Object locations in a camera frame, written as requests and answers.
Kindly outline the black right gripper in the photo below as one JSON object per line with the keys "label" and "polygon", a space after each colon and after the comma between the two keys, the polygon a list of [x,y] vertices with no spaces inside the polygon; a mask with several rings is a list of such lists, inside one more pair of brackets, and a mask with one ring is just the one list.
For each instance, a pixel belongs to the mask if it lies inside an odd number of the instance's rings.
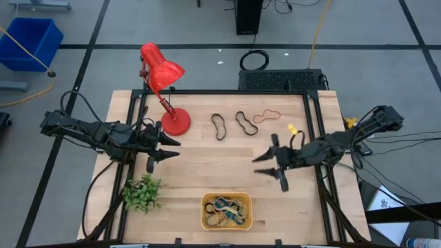
{"label": "black right gripper", "polygon": [[254,173],[257,174],[264,174],[271,176],[277,180],[280,181],[280,188],[282,192],[288,192],[289,191],[289,184],[285,175],[285,171],[289,169],[289,167],[294,163],[294,152],[292,148],[292,142],[295,139],[296,135],[294,134],[290,138],[290,146],[280,146],[278,135],[272,134],[271,135],[271,141],[273,146],[269,147],[269,149],[262,155],[258,156],[257,158],[253,159],[253,163],[271,160],[273,157],[276,157],[276,164],[277,168],[269,168],[269,169],[255,169]]}

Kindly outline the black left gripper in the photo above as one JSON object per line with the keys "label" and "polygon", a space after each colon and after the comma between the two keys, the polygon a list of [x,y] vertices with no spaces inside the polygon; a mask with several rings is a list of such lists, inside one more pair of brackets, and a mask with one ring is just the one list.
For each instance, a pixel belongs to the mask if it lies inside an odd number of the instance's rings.
{"label": "black left gripper", "polygon": [[147,173],[154,172],[154,164],[159,163],[165,159],[179,156],[179,152],[167,151],[158,149],[158,138],[161,145],[180,146],[181,144],[170,138],[165,132],[161,132],[161,122],[155,122],[155,124],[147,124],[144,130],[141,132],[141,139],[144,146],[148,146],[150,149],[147,152],[149,158],[147,159],[146,171]]}

